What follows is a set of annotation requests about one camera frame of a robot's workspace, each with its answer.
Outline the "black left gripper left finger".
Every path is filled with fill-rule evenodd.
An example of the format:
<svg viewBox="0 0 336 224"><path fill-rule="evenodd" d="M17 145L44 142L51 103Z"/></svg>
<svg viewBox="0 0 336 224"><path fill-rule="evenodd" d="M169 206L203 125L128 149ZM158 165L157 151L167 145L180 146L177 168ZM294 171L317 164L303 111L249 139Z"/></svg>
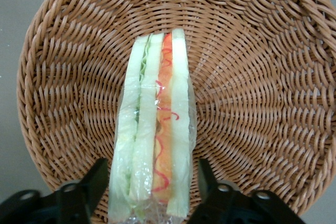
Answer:
<svg viewBox="0 0 336 224"><path fill-rule="evenodd" d="M79 182L58 189L56 223L91 223L91 217L108 182L108 161L100 158Z"/></svg>

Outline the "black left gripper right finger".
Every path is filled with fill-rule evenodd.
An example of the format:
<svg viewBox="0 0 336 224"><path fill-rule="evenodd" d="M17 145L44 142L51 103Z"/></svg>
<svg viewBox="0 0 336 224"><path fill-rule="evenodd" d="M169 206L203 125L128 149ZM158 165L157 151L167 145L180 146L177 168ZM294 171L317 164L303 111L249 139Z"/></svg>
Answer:
<svg viewBox="0 0 336 224"><path fill-rule="evenodd" d="M198 188L201 203L188 223L253 223L251 199L215 178L206 159L198 161Z"/></svg>

